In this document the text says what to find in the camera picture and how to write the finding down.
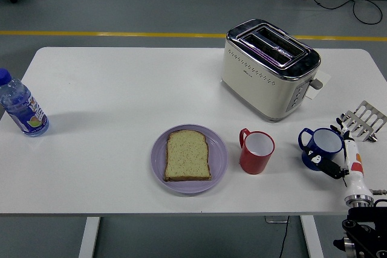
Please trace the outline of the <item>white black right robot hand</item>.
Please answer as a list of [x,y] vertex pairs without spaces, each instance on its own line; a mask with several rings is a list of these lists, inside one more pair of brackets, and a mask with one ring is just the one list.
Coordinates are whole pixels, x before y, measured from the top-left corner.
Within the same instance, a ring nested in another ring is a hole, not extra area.
[[303,129],[298,136],[302,160],[312,170],[320,170],[334,179],[343,179],[345,202],[349,207],[371,207],[374,194],[366,186],[362,159],[352,135],[353,127],[345,117],[336,119],[337,126]]

